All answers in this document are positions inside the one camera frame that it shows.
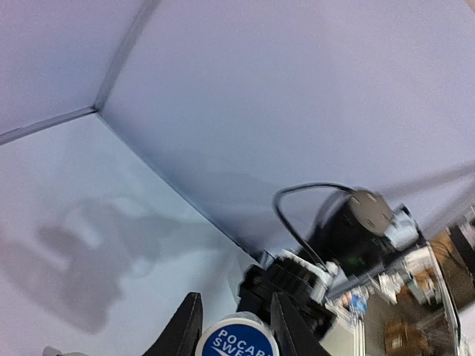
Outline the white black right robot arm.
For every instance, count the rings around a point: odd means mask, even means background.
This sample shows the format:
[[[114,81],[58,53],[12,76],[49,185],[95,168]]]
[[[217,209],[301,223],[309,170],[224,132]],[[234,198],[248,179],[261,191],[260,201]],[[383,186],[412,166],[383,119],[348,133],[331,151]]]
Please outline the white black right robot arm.
[[[304,239],[285,217],[281,203],[287,194],[311,188],[334,188],[341,202],[329,198]],[[239,285],[237,311],[271,321],[271,301],[284,293],[316,337],[334,325],[336,314],[325,308],[328,297],[359,286],[365,277],[383,271],[424,238],[409,210],[392,209],[383,196],[363,188],[314,182],[278,191],[272,200],[276,215],[297,241],[298,251],[283,250],[262,268],[247,269]]]

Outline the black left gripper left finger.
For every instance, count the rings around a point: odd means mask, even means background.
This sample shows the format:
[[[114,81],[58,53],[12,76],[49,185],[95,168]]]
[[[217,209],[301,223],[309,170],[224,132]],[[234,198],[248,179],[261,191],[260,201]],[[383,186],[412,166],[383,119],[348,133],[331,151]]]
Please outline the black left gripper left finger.
[[[199,292],[189,292],[156,341],[143,356],[192,356],[203,331]]]

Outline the white blue bottle cap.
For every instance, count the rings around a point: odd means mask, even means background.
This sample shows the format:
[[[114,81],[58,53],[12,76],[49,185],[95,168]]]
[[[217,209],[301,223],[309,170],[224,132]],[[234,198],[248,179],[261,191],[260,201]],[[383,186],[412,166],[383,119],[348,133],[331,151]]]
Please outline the white blue bottle cap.
[[[207,328],[197,342],[197,356],[278,356],[270,327],[253,313],[228,315]]]

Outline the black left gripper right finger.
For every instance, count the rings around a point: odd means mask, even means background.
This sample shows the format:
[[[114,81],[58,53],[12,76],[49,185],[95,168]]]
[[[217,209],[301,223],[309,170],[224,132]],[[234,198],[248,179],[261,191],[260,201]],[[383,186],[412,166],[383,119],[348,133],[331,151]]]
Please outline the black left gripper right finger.
[[[330,356],[313,335],[292,301],[282,292],[272,295],[270,326],[280,355]]]

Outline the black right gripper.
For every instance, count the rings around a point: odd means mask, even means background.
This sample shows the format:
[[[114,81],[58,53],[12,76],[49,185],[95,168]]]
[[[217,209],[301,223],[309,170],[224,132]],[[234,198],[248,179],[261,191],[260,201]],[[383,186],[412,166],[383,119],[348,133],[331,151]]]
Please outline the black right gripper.
[[[306,283],[291,281],[290,274],[277,265],[268,269],[252,265],[246,270],[238,289],[237,310],[251,312],[269,324],[272,295],[278,292],[289,297],[317,338],[322,338],[333,326],[334,313],[310,298]]]

